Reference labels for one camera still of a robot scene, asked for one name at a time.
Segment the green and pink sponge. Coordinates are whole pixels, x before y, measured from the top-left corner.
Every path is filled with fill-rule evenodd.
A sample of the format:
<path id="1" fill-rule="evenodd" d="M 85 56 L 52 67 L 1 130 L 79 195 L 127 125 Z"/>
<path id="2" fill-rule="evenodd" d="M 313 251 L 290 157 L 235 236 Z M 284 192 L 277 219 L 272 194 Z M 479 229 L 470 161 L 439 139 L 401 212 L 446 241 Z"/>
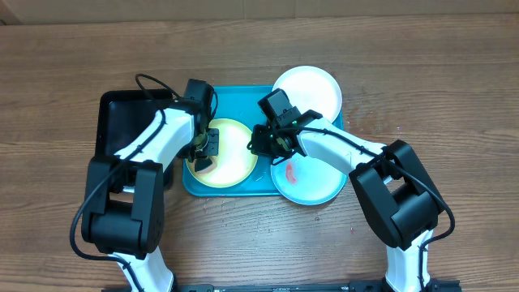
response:
<path id="1" fill-rule="evenodd" d="M 194 161 L 194 171 L 196 173 L 207 173 L 216 167 L 211 157 L 199 158 Z"/>

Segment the yellow-green plate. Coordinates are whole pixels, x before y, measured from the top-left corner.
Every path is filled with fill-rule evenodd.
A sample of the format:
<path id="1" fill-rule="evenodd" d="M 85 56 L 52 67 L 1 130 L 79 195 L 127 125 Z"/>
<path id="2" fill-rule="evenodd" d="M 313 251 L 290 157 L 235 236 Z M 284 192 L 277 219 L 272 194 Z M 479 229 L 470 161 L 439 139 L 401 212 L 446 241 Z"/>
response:
<path id="1" fill-rule="evenodd" d="M 212 164 L 201 172 L 195 172 L 195 164 L 186 161 L 190 174 L 207 187 L 224 188 L 241 183 L 258 161 L 258 157 L 247 149 L 252 131 L 228 118 L 214 119 L 209 127 L 219 130 L 218 155 L 210 157 Z"/>

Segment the light blue plate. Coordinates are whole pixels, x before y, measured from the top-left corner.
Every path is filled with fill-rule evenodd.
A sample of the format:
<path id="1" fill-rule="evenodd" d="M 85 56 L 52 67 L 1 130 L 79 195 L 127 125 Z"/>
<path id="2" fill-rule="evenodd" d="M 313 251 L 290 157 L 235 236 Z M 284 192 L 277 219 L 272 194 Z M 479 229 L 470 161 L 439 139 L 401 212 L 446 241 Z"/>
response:
<path id="1" fill-rule="evenodd" d="M 332 200 L 348 180 L 345 174 L 329 164 L 298 153 L 272 165 L 271 177 L 277 190 L 286 199 L 308 206 Z"/>

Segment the white plate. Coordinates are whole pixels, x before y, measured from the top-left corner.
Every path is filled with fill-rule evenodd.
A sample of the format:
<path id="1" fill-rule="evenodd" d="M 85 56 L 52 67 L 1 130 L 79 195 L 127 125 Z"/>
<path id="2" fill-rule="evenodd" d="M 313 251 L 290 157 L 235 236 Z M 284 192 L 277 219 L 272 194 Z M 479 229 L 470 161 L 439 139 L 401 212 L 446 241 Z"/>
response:
<path id="1" fill-rule="evenodd" d="M 276 80 L 272 90 L 279 88 L 301 114 L 314 110 L 329 122 L 334 122 L 341 111 L 342 94 L 338 82 L 318 67 L 289 69 Z"/>

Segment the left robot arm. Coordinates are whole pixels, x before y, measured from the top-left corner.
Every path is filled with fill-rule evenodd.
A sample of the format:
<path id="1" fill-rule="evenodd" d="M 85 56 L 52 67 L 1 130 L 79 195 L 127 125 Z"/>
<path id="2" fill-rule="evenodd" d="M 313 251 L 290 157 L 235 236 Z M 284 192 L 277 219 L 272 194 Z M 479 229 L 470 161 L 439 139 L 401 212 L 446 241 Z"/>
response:
<path id="1" fill-rule="evenodd" d="M 177 157 L 208 170 L 218 154 L 218 131 L 209 128 L 208 101 L 175 100 L 114 155 L 88 165 L 84 203 L 73 226 L 96 246 L 96 260 L 113 261 L 132 291 L 171 291 L 175 277 L 158 247 L 164 229 L 165 169 Z"/>

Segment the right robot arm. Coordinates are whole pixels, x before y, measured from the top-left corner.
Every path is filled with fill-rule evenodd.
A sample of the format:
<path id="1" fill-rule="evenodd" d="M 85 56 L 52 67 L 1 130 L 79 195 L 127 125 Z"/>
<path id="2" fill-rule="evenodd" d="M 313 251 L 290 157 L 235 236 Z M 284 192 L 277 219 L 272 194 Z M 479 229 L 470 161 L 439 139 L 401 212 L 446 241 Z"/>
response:
<path id="1" fill-rule="evenodd" d="M 265 125 L 255 125 L 247 148 L 278 161 L 298 153 L 348 175 L 368 225 L 387 247 L 388 288 L 430 289 L 427 248 L 436 240 L 438 216 L 448 207 L 409 144 L 362 140 L 313 110 L 291 109 L 268 114 Z"/>

